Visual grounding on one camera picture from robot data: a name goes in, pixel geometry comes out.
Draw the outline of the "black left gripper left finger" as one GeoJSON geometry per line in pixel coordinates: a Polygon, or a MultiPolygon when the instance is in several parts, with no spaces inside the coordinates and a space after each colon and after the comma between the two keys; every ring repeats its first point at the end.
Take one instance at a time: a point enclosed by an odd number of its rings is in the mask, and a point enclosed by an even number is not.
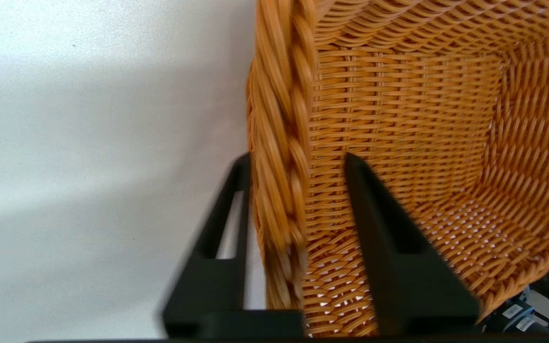
{"type": "Polygon", "coordinates": [[[297,310],[244,308],[250,228],[251,155],[231,166],[162,310],[168,339],[302,339],[297,310]],[[218,259],[226,224],[235,222],[234,255],[218,259]]]}

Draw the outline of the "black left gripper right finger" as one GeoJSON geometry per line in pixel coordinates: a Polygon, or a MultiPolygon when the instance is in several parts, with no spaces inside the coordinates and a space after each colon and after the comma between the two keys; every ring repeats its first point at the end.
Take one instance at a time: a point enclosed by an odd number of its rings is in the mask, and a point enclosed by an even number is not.
{"type": "Polygon", "coordinates": [[[346,154],[344,171],[379,334],[472,333],[477,299],[364,159],[346,154]]]}

